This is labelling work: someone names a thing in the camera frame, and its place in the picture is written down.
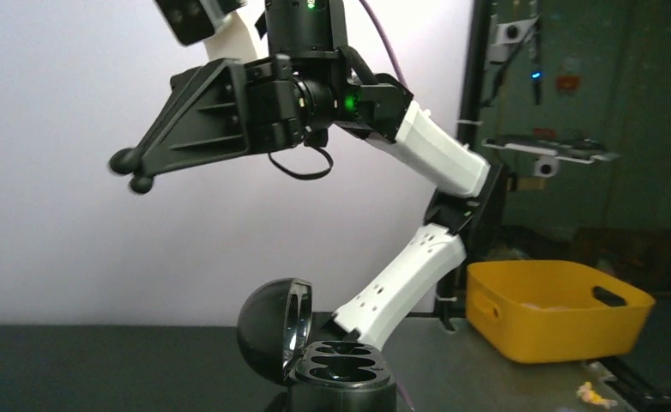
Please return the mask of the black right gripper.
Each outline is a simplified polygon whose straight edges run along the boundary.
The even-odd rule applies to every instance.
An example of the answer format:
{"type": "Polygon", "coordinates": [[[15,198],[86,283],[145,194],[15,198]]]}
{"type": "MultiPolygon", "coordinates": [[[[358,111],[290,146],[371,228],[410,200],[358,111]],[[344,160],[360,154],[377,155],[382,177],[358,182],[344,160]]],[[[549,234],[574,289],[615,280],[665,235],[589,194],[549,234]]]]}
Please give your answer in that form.
{"type": "Polygon", "coordinates": [[[136,176],[294,148],[336,120],[330,61],[285,53],[219,59],[171,78],[172,92],[137,145],[136,176]]]}

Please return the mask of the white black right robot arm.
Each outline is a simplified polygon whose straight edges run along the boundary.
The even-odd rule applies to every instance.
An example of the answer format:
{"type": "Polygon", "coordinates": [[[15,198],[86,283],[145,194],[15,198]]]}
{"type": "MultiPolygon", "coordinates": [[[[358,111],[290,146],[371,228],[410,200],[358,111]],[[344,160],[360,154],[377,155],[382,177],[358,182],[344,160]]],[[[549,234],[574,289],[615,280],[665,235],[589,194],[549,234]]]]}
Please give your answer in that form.
{"type": "MultiPolygon", "coordinates": [[[[367,2],[417,100],[453,132],[475,1],[367,2]]],[[[317,311],[355,296],[407,244],[435,187],[343,132],[331,138],[335,171],[316,182],[286,177],[260,155],[176,172],[150,195],[127,195],[153,222],[138,232],[163,240],[148,242],[155,251],[135,276],[128,270],[134,286],[117,287],[117,322],[234,325],[246,295],[281,277],[312,282],[317,311]]]]}

